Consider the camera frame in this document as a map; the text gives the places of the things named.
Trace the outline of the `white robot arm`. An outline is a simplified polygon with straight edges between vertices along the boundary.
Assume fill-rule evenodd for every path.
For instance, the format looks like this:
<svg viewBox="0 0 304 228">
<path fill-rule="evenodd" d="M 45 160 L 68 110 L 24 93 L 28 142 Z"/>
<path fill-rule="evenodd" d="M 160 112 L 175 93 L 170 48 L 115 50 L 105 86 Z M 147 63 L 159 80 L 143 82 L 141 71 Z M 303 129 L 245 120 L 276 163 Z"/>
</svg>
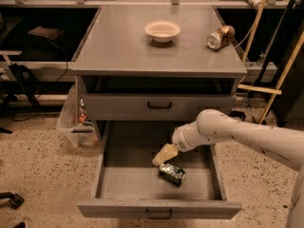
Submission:
<svg viewBox="0 0 304 228">
<path fill-rule="evenodd" d="M 298 172 L 286 228 L 304 228 L 304 132 L 235 120 L 215 109 L 201 111 L 196 120 L 174 130 L 153 159 L 155 166 L 204 144 L 233 140 L 261 152 Z"/>
</svg>

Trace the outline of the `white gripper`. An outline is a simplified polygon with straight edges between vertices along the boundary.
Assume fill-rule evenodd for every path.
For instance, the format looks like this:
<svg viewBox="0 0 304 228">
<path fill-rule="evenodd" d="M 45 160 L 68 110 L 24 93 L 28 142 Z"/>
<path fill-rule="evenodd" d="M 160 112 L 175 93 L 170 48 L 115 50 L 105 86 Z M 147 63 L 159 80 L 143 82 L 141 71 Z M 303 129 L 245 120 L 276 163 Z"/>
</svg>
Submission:
<svg viewBox="0 0 304 228">
<path fill-rule="evenodd" d="M 160 166 L 168 160 L 175 158 L 179 151 L 188 152 L 203 144 L 197 123 L 187 123 L 177 127 L 172 135 L 172 144 L 167 143 L 154 157 L 152 163 Z"/>
</svg>

